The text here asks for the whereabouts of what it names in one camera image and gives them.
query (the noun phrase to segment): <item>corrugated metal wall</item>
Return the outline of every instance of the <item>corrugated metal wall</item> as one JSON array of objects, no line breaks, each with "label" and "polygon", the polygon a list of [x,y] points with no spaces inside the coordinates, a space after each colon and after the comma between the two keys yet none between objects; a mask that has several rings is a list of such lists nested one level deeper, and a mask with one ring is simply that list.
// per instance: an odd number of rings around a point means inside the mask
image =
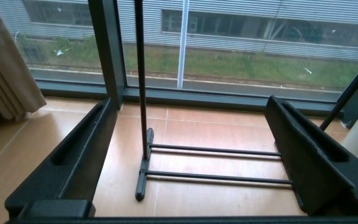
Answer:
[{"label": "corrugated metal wall", "polygon": [[[87,2],[71,0],[66,2]],[[144,0],[146,44],[179,46],[180,35],[161,32],[161,9],[181,10],[183,0]],[[122,40],[135,42],[133,0],[118,0]],[[191,11],[244,14],[250,16],[309,19],[358,24],[358,0],[190,0]],[[92,27],[55,26],[31,23],[21,0],[0,0],[0,14],[11,33],[82,38]],[[187,46],[207,49],[263,51],[303,57],[358,60],[358,47],[304,44],[274,40],[188,35]]]}]

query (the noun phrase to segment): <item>green lawn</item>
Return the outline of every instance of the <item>green lawn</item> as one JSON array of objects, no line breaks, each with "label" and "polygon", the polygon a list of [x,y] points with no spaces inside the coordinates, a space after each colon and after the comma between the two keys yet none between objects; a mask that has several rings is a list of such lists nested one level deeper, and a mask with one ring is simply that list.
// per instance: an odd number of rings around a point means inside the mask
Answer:
[{"label": "green lawn", "polygon": [[[21,39],[18,45],[19,50],[21,50],[24,58],[29,61],[30,59],[24,54],[22,48],[25,45],[36,45],[41,49],[42,63],[100,68],[94,37],[89,37],[84,42],[73,42],[66,39],[57,39],[55,42]],[[54,50],[59,49],[63,50],[64,54],[56,56]],[[124,45],[124,56],[126,69],[137,70],[135,45]],[[178,48],[145,47],[145,69],[147,73],[176,73],[178,71],[178,58]],[[263,53],[245,54],[242,52],[186,50],[185,74],[192,75],[213,75],[324,86],[348,86],[357,73],[358,62],[347,60],[274,57]]]}]

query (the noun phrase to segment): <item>black metal rod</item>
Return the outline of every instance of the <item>black metal rod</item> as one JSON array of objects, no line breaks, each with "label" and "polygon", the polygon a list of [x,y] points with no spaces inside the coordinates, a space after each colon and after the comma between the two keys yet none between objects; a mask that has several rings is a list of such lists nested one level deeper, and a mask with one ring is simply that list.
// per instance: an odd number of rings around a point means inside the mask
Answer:
[{"label": "black metal rod", "polygon": [[159,175],[165,177],[184,177],[184,178],[196,178],[196,179],[209,179],[209,180],[230,180],[230,181],[242,181],[242,182],[258,182],[268,184],[292,184],[292,180],[277,180],[277,179],[262,179],[252,177],[228,177],[221,175],[205,175],[205,174],[184,174],[176,172],[161,172],[148,170],[146,175]]},{"label": "black metal rod", "polygon": [[144,68],[143,0],[135,0],[135,25],[137,46],[137,70],[139,77],[140,120],[142,123],[143,157],[147,158],[146,83]]},{"label": "black metal rod", "polygon": [[334,109],[320,125],[320,129],[324,131],[328,127],[328,125],[333,121],[333,119],[338,115],[338,113],[341,112],[342,108],[350,100],[350,98],[353,96],[353,94],[356,92],[357,89],[358,89],[358,75],[353,79],[351,84],[345,89],[345,91],[339,97]]},{"label": "black metal rod", "polygon": [[151,144],[150,146],[151,146],[151,148],[159,148],[159,149],[179,149],[179,150],[200,151],[200,152],[222,152],[222,153],[248,154],[248,155],[258,155],[258,156],[281,156],[281,153],[279,153],[279,152],[242,151],[242,150],[233,150],[233,149],[213,149],[213,148],[203,148],[203,147],[169,146],[169,145],[162,145],[162,144]]}]

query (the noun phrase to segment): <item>building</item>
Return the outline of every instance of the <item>building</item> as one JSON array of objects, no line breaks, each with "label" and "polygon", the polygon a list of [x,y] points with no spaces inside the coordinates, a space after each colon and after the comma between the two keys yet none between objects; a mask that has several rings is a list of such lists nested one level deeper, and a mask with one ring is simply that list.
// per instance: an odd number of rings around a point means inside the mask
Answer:
[{"label": "building", "polygon": [[[179,46],[183,0],[144,0],[145,43]],[[118,0],[135,42],[133,0]],[[12,35],[93,35],[87,0],[0,0]],[[190,0],[188,47],[358,60],[358,0]]]}]

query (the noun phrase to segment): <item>beige curtain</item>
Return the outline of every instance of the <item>beige curtain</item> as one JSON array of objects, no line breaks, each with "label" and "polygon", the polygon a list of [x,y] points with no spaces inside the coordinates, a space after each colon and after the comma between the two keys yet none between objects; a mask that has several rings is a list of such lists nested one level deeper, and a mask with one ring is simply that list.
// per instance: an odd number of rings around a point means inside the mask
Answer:
[{"label": "beige curtain", "polygon": [[45,105],[35,80],[0,17],[0,121],[19,119]]}]

